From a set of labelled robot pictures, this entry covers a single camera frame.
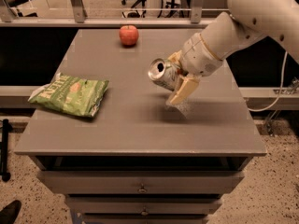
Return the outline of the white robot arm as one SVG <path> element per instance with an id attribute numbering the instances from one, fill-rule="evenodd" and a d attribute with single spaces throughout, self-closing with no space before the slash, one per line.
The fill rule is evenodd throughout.
<path id="1" fill-rule="evenodd" d="M 269 36 L 299 63 L 298 0 L 227 0 L 229 11 L 222 12 L 204 30 L 194 34 L 171 61 L 184 73 L 167 102 L 178 105 L 207 77 L 238 50 Z"/>

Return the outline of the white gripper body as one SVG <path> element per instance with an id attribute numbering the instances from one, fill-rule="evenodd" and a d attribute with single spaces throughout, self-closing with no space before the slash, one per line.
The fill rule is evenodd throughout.
<path id="1" fill-rule="evenodd" d="M 179 62 L 189 74 L 208 77 L 218 70 L 223 61 L 212 54 L 200 33 L 194 34 L 181 49 Z"/>

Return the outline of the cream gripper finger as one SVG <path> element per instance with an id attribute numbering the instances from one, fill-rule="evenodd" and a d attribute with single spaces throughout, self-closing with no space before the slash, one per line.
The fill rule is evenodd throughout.
<path id="1" fill-rule="evenodd" d="M 172 53 L 169 57 L 168 57 L 168 60 L 171 62 L 171 63 L 179 63 L 179 59 L 180 59 L 180 56 L 181 56 L 181 51 L 176 51 L 174 53 Z"/>
<path id="2" fill-rule="evenodd" d="M 174 91 L 171 93 L 166 103 L 168 105 L 179 105 L 186 100 L 199 86 L 200 78 L 188 74 L 187 76 L 179 75 Z"/>

